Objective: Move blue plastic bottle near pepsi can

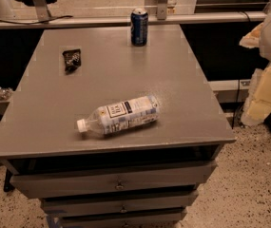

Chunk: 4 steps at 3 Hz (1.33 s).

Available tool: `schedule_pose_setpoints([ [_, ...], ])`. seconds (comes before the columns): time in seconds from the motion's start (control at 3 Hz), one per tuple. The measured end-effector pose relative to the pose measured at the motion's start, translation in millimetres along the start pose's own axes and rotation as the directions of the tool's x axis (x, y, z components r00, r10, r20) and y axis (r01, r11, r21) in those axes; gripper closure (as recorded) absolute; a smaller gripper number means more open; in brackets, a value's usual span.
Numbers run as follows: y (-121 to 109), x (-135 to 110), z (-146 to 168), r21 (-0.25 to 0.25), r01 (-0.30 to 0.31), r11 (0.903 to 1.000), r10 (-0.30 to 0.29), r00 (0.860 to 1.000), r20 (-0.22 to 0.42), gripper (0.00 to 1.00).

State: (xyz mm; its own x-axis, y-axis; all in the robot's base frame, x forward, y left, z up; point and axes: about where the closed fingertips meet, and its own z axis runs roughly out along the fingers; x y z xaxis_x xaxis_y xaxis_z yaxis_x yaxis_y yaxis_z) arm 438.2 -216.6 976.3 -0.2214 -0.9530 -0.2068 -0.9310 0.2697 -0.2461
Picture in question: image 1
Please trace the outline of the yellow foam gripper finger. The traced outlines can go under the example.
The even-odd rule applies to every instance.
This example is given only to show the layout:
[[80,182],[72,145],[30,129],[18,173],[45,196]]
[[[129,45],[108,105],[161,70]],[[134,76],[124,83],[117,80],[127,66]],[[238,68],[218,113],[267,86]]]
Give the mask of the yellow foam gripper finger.
[[261,29],[263,23],[258,24],[250,32],[244,35],[239,45],[244,48],[258,48],[260,46]]
[[256,69],[250,80],[241,122],[253,126],[264,122],[271,113],[271,63],[266,69]]

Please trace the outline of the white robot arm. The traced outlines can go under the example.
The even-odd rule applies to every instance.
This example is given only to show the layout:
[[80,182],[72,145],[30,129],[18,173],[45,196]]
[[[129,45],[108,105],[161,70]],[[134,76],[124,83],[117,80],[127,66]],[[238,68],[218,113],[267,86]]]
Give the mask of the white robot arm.
[[269,61],[264,70],[254,71],[241,115],[244,125],[258,125],[271,113],[271,10],[262,23],[241,38],[239,45],[258,48],[260,56]]

